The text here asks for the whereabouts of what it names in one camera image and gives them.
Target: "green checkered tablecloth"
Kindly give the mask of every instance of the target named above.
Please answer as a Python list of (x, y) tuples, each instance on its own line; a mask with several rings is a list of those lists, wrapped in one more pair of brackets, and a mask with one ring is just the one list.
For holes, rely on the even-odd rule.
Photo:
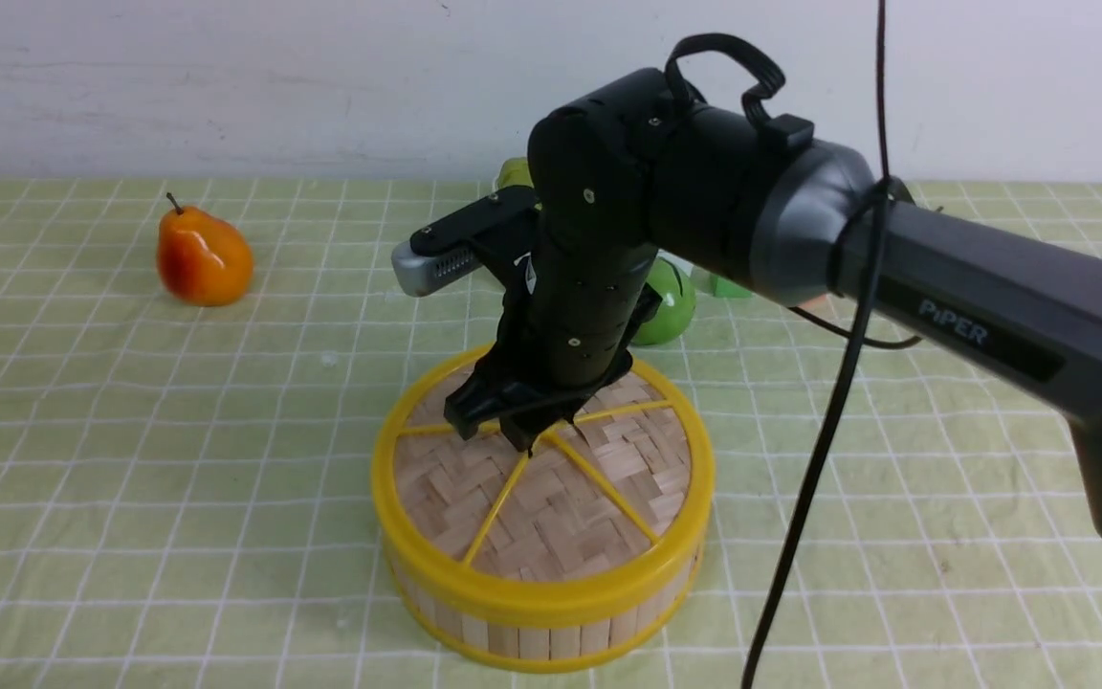
[[(736, 685), (843, 345), (768, 302), (701, 295), (638, 352), (719, 472), (699, 584), (641, 649), (562, 677), (465, 663), (379, 566), (380, 420), (493, 337), (501, 297), (475, 274), (411, 300), (389, 249), (486, 189), (0, 180), (0, 688)], [(163, 192), (248, 237), (249, 297), (162, 290)], [(1102, 257), (1102, 186), (914, 193)], [(1102, 541), (1062, 420), (931, 345), (866, 351), (847, 410), (757, 685), (1102, 689)]]

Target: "white grid line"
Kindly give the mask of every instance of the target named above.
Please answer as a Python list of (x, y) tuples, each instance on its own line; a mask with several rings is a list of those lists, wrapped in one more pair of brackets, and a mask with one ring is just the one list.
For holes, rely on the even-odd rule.
[[(793, 329), (788, 327), (788, 323), (785, 323), (785, 332), (788, 333), (788, 340), (790, 340), (790, 342), (792, 344), (793, 343)], [(799, 351), (795, 351), (793, 352), (793, 358), (796, 358), (796, 360), (797, 360), (797, 367), (799, 367), (799, 370), (801, 372), (801, 378), (804, 380), (806, 378), (808, 378), (808, 376), (806, 375), (806, 365), (804, 365), (803, 362), (801, 362), (801, 353)], [(839, 367), (839, 365), (840, 365), (840, 362), (836, 362), (836, 366), (838, 367)], [(746, 365), (743, 365), (743, 374), (746, 374)], [(750, 392), (750, 400), (752, 400), (752, 402), (755, 402), (756, 405), (758, 405), (758, 401), (756, 400), (756, 394), (754, 394), (754, 389)], [(823, 415), (821, 413), (821, 411), (819, 411), (818, 407), (815, 406), (815, 403), (814, 403), (814, 397), (813, 396), (808, 396), (808, 400), (810, 401), (810, 410), (813, 411), (813, 416), (814, 416), (817, 422), (818, 423), (822, 423), (822, 421), (823, 421)], [(874, 406), (874, 401), (871, 401), (871, 409), (875, 410), (875, 422), (876, 422), (876, 420), (878, 420), (878, 419), (876, 419), (876, 407)], [(758, 406), (756, 407), (756, 413), (759, 413), (759, 407)], [(900, 683), (904, 686), (904, 688), (905, 689), (910, 689), (910, 687), (909, 687), (909, 680), (907, 679), (907, 676), (905, 676), (905, 672), (904, 672), (904, 661), (903, 661), (903, 659), (900, 659), (899, 650), (896, 649), (896, 634), (893, 633), (893, 631), (892, 631), (892, 623), (888, 622), (887, 607), (885, 607), (883, 605), (883, 596), (882, 596), (882, 593), (879, 593), (878, 584), (874, 581), (874, 571), (869, 567), (869, 558), (866, 557), (866, 549), (865, 549), (865, 547), (863, 547), (865, 545), (863, 545), (861, 531), (858, 531), (858, 528), (857, 528), (857, 520), (853, 518), (852, 507), (849, 506), (849, 497), (844, 493), (844, 482), (840, 481), (840, 472), (836, 471), (835, 462), (828, 461), (828, 470), (830, 470), (832, 478), (835, 478), (836, 485), (840, 488), (840, 504), (843, 505), (843, 507), (844, 507), (844, 515), (847, 516), (847, 518), (849, 518), (849, 528), (852, 529), (853, 539), (855, 541), (857, 541), (857, 555), (858, 555), (858, 557), (861, 557), (862, 569), (865, 571), (866, 580), (869, 581), (871, 592), (874, 594), (874, 605), (876, 607), (878, 607), (878, 616), (879, 616), (879, 621), (883, 623), (883, 632), (884, 632), (884, 634), (887, 634), (887, 645), (892, 648), (892, 657), (895, 659), (895, 671), (896, 671), (896, 675), (899, 675), (899, 677), (900, 677)], [(972, 668), (974, 668), (974, 670), (975, 670), (975, 658), (972, 658)]]
[[(250, 187), (250, 192), (253, 192), (257, 189), (258, 189), (258, 181), (253, 180), (253, 184)], [(248, 206), (250, 204), (250, 202), (248, 200), (246, 200), (245, 204), (246, 204), (246, 206)], [(196, 319), (195, 323), (193, 324), (193, 326), (190, 327), (190, 335), (187, 335), (186, 342), (188, 342), (188, 337), (192, 337), (193, 332), (195, 332), (197, 330), (197, 327), (196, 327), (197, 323), (199, 323), (198, 319)], [(244, 345), (244, 342), (245, 342), (245, 338), (241, 337), (241, 345)], [(236, 362), (237, 360), (239, 360), (239, 359), (234, 359), (233, 360), (233, 365), (231, 365), (233, 369), (236, 369)], [(172, 370), (174, 370), (174, 373), (176, 372), (176, 369), (177, 369), (177, 366), (173, 366), (172, 367)], [(215, 400), (215, 416), (218, 416), (218, 411), (220, 409), (220, 406), (223, 406), (223, 402), (224, 402), (224, 396), (225, 396), (224, 392), (220, 392), (219, 396), (217, 397), (217, 400)], [(162, 400), (163, 400), (163, 398), (161, 398), (161, 400), (156, 401), (155, 409), (158, 409), (159, 403)], [(164, 552), (161, 555), (161, 561), (158, 563), (158, 566), (155, 568), (155, 575), (152, 577), (152, 584), (150, 584), (150, 586), (148, 589), (148, 602), (149, 603), (150, 603), (150, 601), (153, 601), (153, 599), (155, 599), (156, 589), (159, 589), (159, 584), (161, 584), (161, 579), (164, 575), (164, 568), (168, 567), (168, 558), (170, 558), (170, 553), (171, 553), (171, 550), (172, 550), (172, 543), (174, 543), (174, 541), (176, 540), (176, 535), (177, 535), (177, 532), (180, 531), (180, 528), (181, 528), (181, 518), (185, 515), (185, 507), (190, 504), (190, 497), (193, 494), (193, 485), (195, 485), (195, 483), (197, 482), (197, 478), (198, 478), (198, 462), (201, 462), (201, 459), (202, 459), (203, 454), (206, 454), (207, 446), (208, 446), (209, 442), (210, 442), (210, 432), (207, 432), (206, 437), (203, 437), (202, 448), (198, 451), (198, 459), (193, 463), (193, 471), (190, 472), (190, 482), (186, 485), (183, 498), (181, 498), (180, 506), (177, 507), (176, 517), (172, 520), (172, 527), (170, 528), (170, 535), (168, 535), (168, 538), (165, 540), (165, 549), (164, 549)], [(262, 474), (262, 469), (261, 469), (261, 466), (259, 466), (258, 467), (258, 475), (261, 475), (261, 474)], [(245, 528), (245, 524), (246, 523), (244, 523), (244, 520), (242, 520), (241, 528)], [(148, 623), (149, 611), (150, 611), (150, 606), (148, 604), (148, 605), (145, 605), (143, 607), (143, 611), (141, 611), (141, 613), (139, 615), (139, 622), (137, 622), (136, 625), (134, 625), (134, 635), (132, 635), (131, 638), (130, 638), (130, 646), (128, 646), (128, 649), (127, 649), (127, 657), (126, 657), (126, 659), (123, 659), (123, 661), (121, 664), (121, 671), (118, 672), (118, 680), (117, 680), (117, 683), (115, 683), (115, 686), (117, 686), (117, 689), (121, 689), (122, 681), (126, 681), (126, 679), (127, 679), (127, 672), (130, 671), (131, 663), (134, 660), (136, 649), (137, 649), (137, 647), (139, 647), (139, 640), (141, 638), (141, 633), (143, 633), (143, 627), (144, 627), (145, 623)]]
[[(390, 182), (386, 187), (387, 200), (389, 196), (393, 195), (393, 183)], [(383, 217), (389, 215), (389, 205), (386, 205)], [(380, 235), (377, 236), (377, 248), (375, 251), (380, 251)], [(372, 284), (372, 274), (368, 274), (368, 284)], [(354, 363), (355, 349), (359, 345), (359, 331), (355, 331), (355, 340), (352, 342), (352, 359)], [(368, 614), (372, 611), (374, 594), (377, 590), (377, 571), (380, 570), (380, 528), (377, 528), (376, 542), (372, 545), (372, 571), (368, 574), (368, 596), (364, 601), (364, 614), (359, 615), (359, 660), (355, 664), (355, 678), (352, 681), (354, 689), (359, 689), (359, 678), (364, 677), (364, 655), (368, 647)]]
[[(726, 306), (726, 310), (731, 311), (731, 313), (732, 313), (732, 311), (734, 311), (734, 306), (732, 306), (732, 304), (730, 304), (728, 301), (725, 302), (725, 306)], [(731, 325), (731, 329), (734, 331), (735, 341), (738, 341), (739, 336), (738, 336), (737, 325), (735, 324), (735, 322), (732, 322), (732, 320), (730, 322), (730, 325)], [(683, 359), (687, 359), (687, 358), (688, 358), (687, 357), (687, 349), (684, 348), (683, 349)], [(685, 366), (687, 366), (688, 370), (691, 370), (691, 363), (690, 362), (687, 362)], [(744, 357), (741, 357), (741, 356), (738, 357), (738, 366), (739, 366), (739, 369), (743, 370), (743, 380), (744, 380), (744, 383), (747, 383), (747, 394), (748, 394), (748, 396), (750, 396), (752, 411), (754, 413), (754, 417), (756, 418), (756, 429), (757, 429), (757, 432), (759, 432), (759, 444), (760, 444), (760, 448), (763, 449), (763, 453), (765, 454), (765, 462), (768, 463), (768, 475), (769, 475), (769, 481), (771, 482), (773, 494), (775, 496), (777, 496), (777, 498), (778, 498), (778, 500), (777, 500), (777, 515), (779, 516), (779, 523), (781, 523), (781, 526), (785, 527), (785, 529), (787, 529), (785, 531), (785, 534), (787, 534), (787, 531), (788, 531), (788, 520), (790, 520), (790, 519), (788, 519), (788, 516), (785, 514), (785, 510), (781, 509), (781, 500), (779, 500), (779, 498), (782, 497), (782, 494), (781, 494), (781, 492), (779, 492), (779, 485), (778, 485), (778, 482), (777, 482), (777, 471), (775, 471), (775, 467), (771, 466), (770, 460), (768, 460), (768, 440), (766, 440), (766, 438), (768, 438), (768, 437), (765, 435), (765, 428), (763, 427), (763, 419), (759, 417), (759, 406), (758, 406), (759, 402), (758, 402), (758, 400), (756, 400), (756, 391), (754, 391), (754, 388), (749, 384), (750, 376), (748, 376), (748, 373), (747, 373), (747, 362), (746, 362), (746, 359)], [(700, 407), (700, 399), (694, 394), (694, 387), (692, 387), (692, 401), (694, 402), (694, 405), (696, 407)], [(714, 509), (715, 509), (715, 505), (716, 505), (716, 497), (714, 496)], [(716, 520), (716, 531), (717, 531), (717, 537), (721, 538), (721, 540), (722, 540), (722, 550), (723, 550), (723, 549), (725, 549), (725, 534), (722, 531), (722, 520), (720, 518)], [(728, 553), (726, 553), (726, 557), (725, 557), (725, 569), (726, 569), (726, 581), (727, 581), (727, 584), (728, 584), (728, 588), (730, 588), (730, 604), (732, 606), (734, 606), (735, 624), (738, 624), (739, 614), (738, 614), (738, 607), (737, 607), (737, 598), (734, 594), (734, 577), (732, 577), (731, 570), (730, 570)], [(799, 567), (797, 567), (796, 558), (795, 558), (795, 562), (792, 563), (792, 572), (793, 572), (793, 577), (796, 577), (796, 579), (797, 579), (797, 585), (799, 585), (799, 589), (801, 591), (806, 591), (808, 589), (808, 586), (806, 585), (806, 577), (801, 574), (801, 569)], [(788, 589), (788, 580), (785, 581), (785, 588)], [(810, 638), (812, 638), (812, 640), (814, 642), (815, 646), (822, 646), (823, 643), (822, 643), (821, 638), (819, 638), (819, 627), (818, 627), (818, 624), (815, 623), (815, 620), (814, 620), (814, 611), (812, 610), (812, 607), (810, 607), (810, 603), (809, 603), (809, 601), (807, 599), (804, 599), (801, 602), (801, 607), (803, 607), (803, 610), (806, 611), (806, 623), (808, 623), (808, 627), (809, 627), (809, 632), (810, 632)], [(739, 642), (743, 640), (743, 627), (741, 627), (741, 624), (738, 624), (738, 640)], [(768, 635), (768, 642), (770, 642), (770, 640), (771, 640), (771, 634), (769, 633), (769, 635)], [(831, 689), (831, 686), (832, 686), (832, 683), (831, 683), (831, 676), (828, 672), (828, 664), (827, 664), (827, 659), (823, 658), (823, 652), (822, 650), (819, 650), (819, 653), (818, 653), (818, 659), (819, 659), (819, 672), (821, 672), (821, 676), (823, 677), (823, 685), (827, 686), (828, 689)]]
[[(292, 207), (288, 209), (288, 217), (292, 215), (292, 211), (296, 207), (296, 200), (299, 198), (299, 196), (301, 196), (301, 187), (298, 185), (296, 193), (292, 198)], [(283, 239), (283, 236), (287, 235), (287, 233), (288, 233), (288, 222), (284, 222), (283, 229), (279, 232), (280, 243), (281, 239)], [(278, 251), (271, 254), (271, 266), (273, 266), (274, 261), (277, 260), (279, 260)], [(271, 272), (270, 270), (263, 272), (264, 274), (262, 278), (262, 286), (261, 289), (259, 289), (259, 292), (266, 293), (267, 280), (271, 278)], [(262, 305), (262, 300), (258, 300), (257, 304), (253, 304), (255, 314), (258, 313), (258, 309), (261, 305)], [(246, 335), (248, 335), (249, 327), (246, 329)], [(244, 347), (244, 345), (245, 345), (245, 338), (242, 337), (241, 346)], [(292, 374), (294, 368), (296, 367), (294, 362), (296, 362), (296, 359), (292, 357), (292, 365), (288, 369), (288, 383), (292, 380)], [(283, 413), (283, 405), (280, 403), (276, 406), (274, 419), (271, 421), (271, 430), (267, 434), (266, 451), (262, 453), (262, 463), (261, 466), (258, 467), (258, 475), (255, 476), (253, 478), (253, 491), (252, 493), (250, 493), (250, 504), (249, 506), (245, 507), (245, 519), (241, 520), (240, 532), (237, 534), (236, 536), (236, 551), (233, 553), (231, 562), (228, 563), (228, 575), (224, 578), (224, 590), (223, 593), (219, 594), (219, 606), (217, 607), (217, 610), (215, 610), (215, 620), (214, 623), (212, 623), (210, 625), (210, 637), (208, 638), (208, 640), (206, 640), (206, 658), (209, 658), (210, 655), (214, 654), (215, 638), (217, 638), (219, 635), (219, 625), (220, 621), (223, 620), (224, 607), (227, 606), (228, 592), (233, 588), (233, 577), (236, 574), (236, 564), (240, 561), (240, 549), (241, 546), (245, 545), (245, 537), (246, 535), (248, 535), (249, 529), (252, 526), (250, 521), (252, 520), (253, 516), (253, 503), (258, 500), (258, 491), (262, 488), (262, 476), (266, 475), (266, 466), (267, 466), (266, 460), (267, 457), (271, 456), (271, 450), (274, 448), (274, 438), (276, 435), (279, 435), (279, 419), (281, 413)], [(314, 525), (310, 523), (309, 524), (310, 531), (312, 528), (314, 528)], [(203, 659), (202, 666), (198, 668), (198, 680), (197, 680), (198, 686), (202, 686), (202, 680), (207, 674), (207, 667), (209, 666), (209, 664), (210, 664), (209, 659)]]

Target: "woven bamboo lid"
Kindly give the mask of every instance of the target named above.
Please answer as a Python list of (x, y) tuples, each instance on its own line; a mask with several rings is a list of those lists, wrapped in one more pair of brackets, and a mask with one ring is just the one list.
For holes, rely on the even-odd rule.
[(637, 360), (532, 454), (494, 422), (462, 440), (445, 398), (485, 352), (417, 380), (377, 439), (372, 498), (399, 596), (437, 640), (508, 670), (624, 655), (700, 571), (714, 480), (704, 426)]
[(603, 389), (576, 427), (549, 431), (521, 462), (494, 426), (465, 441), (446, 431), (445, 398), (472, 369), (430, 389), (393, 459), (403, 509), (442, 553), (504, 579), (582, 579), (647, 552), (678, 517), (692, 456), (682, 420), (647, 380), (629, 373)]

